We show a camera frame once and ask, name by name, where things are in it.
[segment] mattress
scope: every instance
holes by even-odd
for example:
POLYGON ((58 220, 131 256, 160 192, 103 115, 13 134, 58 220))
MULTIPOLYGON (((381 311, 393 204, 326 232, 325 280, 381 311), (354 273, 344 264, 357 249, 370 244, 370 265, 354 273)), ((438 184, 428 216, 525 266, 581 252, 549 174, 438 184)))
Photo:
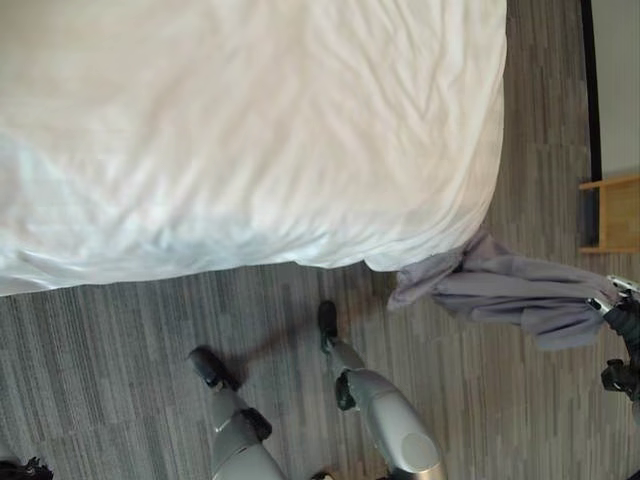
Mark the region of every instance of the mattress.
POLYGON ((462 245, 500 162, 505 15, 4 0, 0 295, 462 245))

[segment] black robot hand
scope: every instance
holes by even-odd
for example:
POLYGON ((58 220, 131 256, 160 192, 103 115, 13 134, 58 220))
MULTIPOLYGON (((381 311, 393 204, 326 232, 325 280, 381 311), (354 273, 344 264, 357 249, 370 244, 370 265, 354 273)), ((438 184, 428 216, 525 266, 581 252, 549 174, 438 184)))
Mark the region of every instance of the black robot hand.
POLYGON ((640 303, 629 297, 610 310, 604 319, 623 338, 631 366, 640 369, 640 303))

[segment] bed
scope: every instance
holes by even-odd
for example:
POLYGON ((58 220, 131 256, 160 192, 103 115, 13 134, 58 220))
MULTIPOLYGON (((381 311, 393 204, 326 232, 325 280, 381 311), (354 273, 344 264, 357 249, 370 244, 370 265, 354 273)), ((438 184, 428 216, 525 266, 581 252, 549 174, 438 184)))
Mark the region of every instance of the bed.
POLYGON ((294 261, 393 271, 478 230, 504 0, 5 0, 0 295, 294 261))

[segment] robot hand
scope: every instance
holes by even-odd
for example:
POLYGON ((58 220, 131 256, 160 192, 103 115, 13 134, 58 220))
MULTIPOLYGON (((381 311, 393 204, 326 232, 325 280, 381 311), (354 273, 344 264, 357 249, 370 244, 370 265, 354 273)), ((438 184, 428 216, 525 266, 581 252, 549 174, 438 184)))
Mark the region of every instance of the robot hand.
POLYGON ((629 363, 621 359, 607 361, 602 372, 605 390, 625 393, 633 402, 633 417, 640 425, 640 302, 635 294, 640 287, 629 280, 610 276, 609 279, 620 292, 620 301, 615 306, 599 299, 587 302, 600 312, 604 320, 620 335, 629 352, 629 363))

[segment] gray carpet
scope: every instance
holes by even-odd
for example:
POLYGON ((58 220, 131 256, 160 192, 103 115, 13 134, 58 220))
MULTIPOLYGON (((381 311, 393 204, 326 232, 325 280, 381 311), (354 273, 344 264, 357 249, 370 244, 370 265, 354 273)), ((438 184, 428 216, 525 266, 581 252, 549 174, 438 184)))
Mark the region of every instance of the gray carpet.
MULTIPOLYGON (((512 248, 640 279, 639 256, 580 256, 578 183, 589 141, 577 0, 509 2, 506 135, 487 222, 512 248)), ((640 429, 602 390, 596 345, 543 353, 508 326, 450 318, 429 300, 385 311, 392 277, 362 265, 295 265, 81 287, 0 299, 0 435, 61 480, 206 479, 208 392, 184 362, 207 343, 246 379, 273 423, 269 450, 294 479, 384 465, 356 414, 338 412, 315 309, 338 304, 345 336, 390 377, 440 439, 452 480, 624 480, 640 429)))

